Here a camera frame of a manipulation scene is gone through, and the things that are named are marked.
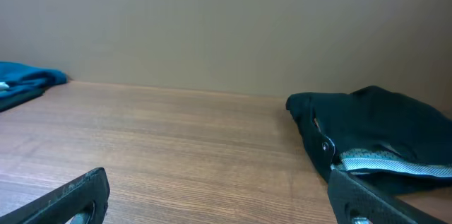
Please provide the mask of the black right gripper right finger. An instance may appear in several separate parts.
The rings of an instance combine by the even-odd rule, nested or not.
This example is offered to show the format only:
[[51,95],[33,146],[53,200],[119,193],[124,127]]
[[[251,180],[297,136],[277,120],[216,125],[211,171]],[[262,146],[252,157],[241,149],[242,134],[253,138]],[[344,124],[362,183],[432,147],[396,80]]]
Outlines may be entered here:
[[442,224],[399,199],[389,196],[349,173],[333,170],[328,198],[339,224]]

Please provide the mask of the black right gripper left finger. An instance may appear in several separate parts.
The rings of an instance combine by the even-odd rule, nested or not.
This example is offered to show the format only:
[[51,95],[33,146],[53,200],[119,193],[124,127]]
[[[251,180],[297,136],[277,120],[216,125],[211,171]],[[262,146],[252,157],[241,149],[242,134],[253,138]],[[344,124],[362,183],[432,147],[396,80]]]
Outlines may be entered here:
[[109,182],[97,167],[1,217],[1,224],[102,223],[108,209]]

